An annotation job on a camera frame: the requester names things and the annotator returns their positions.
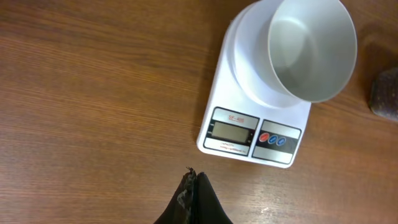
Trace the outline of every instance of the kitchen scale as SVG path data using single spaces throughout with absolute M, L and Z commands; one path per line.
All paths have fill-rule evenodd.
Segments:
M 197 139 L 202 152 L 282 168 L 295 159 L 311 103 L 274 90 L 258 75 L 258 53 L 267 42 L 261 34 L 276 2 L 282 0 L 253 3 L 228 28 Z

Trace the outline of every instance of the brown tabletop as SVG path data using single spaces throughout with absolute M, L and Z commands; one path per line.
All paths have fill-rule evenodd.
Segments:
M 398 2 L 345 0 L 355 73 L 278 169 L 195 144 L 246 0 L 0 1 L 0 223 L 153 223 L 186 166 L 234 223 L 398 223 L 398 124 L 368 108 L 398 66 Z

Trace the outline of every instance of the button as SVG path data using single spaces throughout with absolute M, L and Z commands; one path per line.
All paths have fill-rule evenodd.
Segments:
M 286 138 L 281 137 L 278 139 L 278 142 L 276 143 L 277 146 L 283 146 L 286 143 Z
M 268 139 L 268 143 L 269 144 L 274 144 L 277 139 L 278 139 L 278 136 L 273 135 L 273 136 L 271 136 L 271 138 Z
M 259 137 L 260 142 L 265 142 L 267 141 L 269 138 L 269 134 L 268 133 L 262 133 Z

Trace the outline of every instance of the red button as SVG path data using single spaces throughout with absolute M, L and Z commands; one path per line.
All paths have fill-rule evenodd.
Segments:
M 266 140 L 268 140 L 268 138 L 269 138 L 269 134 L 263 133 L 262 135 L 260 135 L 259 140 L 260 140 L 260 142 L 265 142 Z

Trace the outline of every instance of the display screen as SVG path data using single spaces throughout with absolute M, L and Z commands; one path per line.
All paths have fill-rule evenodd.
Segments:
M 215 122 L 211 136 L 245 143 L 249 130 L 236 126 Z

